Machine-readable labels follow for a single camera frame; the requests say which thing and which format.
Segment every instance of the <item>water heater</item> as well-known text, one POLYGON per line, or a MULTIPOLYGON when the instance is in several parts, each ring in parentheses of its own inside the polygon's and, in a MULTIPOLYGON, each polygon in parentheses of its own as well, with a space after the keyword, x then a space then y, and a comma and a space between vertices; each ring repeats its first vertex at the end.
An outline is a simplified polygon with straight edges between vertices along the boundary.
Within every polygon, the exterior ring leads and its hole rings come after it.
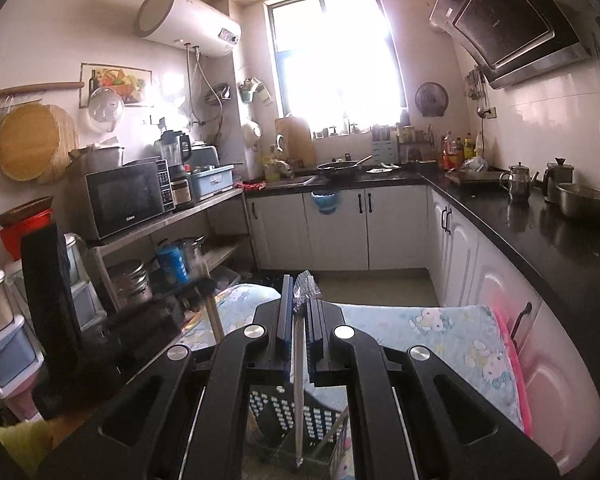
POLYGON ((200 47, 204 56, 229 54, 240 41, 240 25, 200 0, 145 0, 134 32, 146 40, 178 48, 200 47))

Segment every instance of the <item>kitchen sink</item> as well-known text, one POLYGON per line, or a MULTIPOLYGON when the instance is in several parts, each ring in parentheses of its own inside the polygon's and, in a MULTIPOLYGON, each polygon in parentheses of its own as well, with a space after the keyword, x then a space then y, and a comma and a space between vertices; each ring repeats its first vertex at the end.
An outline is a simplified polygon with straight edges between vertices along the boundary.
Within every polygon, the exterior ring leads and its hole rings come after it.
POLYGON ((297 186, 308 186, 312 183, 317 175, 306 175, 297 176, 295 178, 287 178, 276 182, 267 182, 267 189, 275 189, 277 187, 297 187, 297 186))

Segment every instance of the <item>wooden bowl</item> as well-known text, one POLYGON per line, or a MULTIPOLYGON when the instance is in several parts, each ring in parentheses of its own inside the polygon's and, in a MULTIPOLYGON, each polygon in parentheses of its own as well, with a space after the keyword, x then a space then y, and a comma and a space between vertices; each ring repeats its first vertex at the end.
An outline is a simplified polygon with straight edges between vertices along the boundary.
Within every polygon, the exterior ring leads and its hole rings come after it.
POLYGON ((35 216, 50 209, 53 199, 53 195, 43 196, 30 200, 26 204, 19 205, 13 209, 9 209, 4 213, 0 213, 0 227, 11 227, 30 216, 35 216))

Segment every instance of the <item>wall outlet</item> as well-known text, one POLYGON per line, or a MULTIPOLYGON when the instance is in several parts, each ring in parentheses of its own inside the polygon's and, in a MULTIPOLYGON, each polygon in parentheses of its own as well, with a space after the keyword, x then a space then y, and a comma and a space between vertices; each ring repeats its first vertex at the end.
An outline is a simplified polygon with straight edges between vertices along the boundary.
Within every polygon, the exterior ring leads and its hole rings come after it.
POLYGON ((492 106, 491 108, 487 108, 484 111, 484 118, 485 119, 495 119, 498 116, 498 114, 496 113, 496 107, 492 106))

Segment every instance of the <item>cutting board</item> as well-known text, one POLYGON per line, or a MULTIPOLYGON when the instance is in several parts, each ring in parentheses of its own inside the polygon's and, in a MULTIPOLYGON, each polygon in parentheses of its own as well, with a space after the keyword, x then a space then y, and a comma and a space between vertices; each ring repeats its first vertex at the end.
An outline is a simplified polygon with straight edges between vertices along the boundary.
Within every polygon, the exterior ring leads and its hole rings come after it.
POLYGON ((46 168, 45 173, 38 177, 37 182, 40 184, 58 182, 64 175, 64 170, 71 162, 69 152, 78 147, 78 134, 75 131, 74 118, 72 118, 64 108, 56 105, 46 106, 53 114, 56 124, 58 125, 60 142, 54 158, 51 159, 51 164, 46 168))
POLYGON ((294 116, 276 119, 276 133, 285 137, 288 159, 302 161, 305 168, 315 166, 314 143, 306 120, 294 116))
POLYGON ((33 180, 51 164, 59 142, 51 110, 36 103, 22 105, 0 124, 0 169, 18 182, 33 180))

